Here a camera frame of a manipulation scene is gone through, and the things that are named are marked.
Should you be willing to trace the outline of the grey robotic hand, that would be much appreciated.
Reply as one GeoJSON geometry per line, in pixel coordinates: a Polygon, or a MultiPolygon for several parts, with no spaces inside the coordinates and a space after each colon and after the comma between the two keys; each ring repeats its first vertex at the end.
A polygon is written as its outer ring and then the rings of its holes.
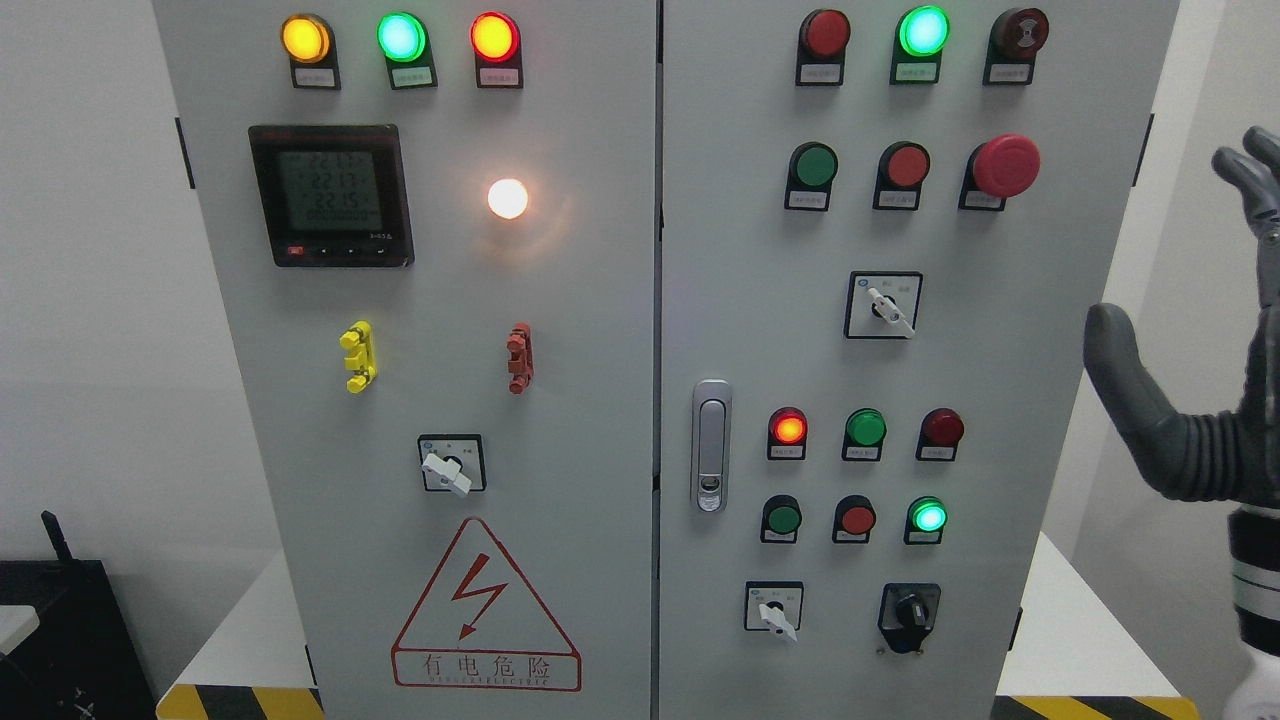
{"type": "Polygon", "coordinates": [[[1085,316],[1083,361],[1106,413],[1149,487],[1176,501],[1236,501],[1277,511],[1279,498],[1279,140],[1260,126],[1244,151],[1220,147],[1215,173],[1242,196],[1257,238],[1260,315],[1240,407],[1176,411],[1140,361],[1129,315],[1096,304],[1085,316]]]}

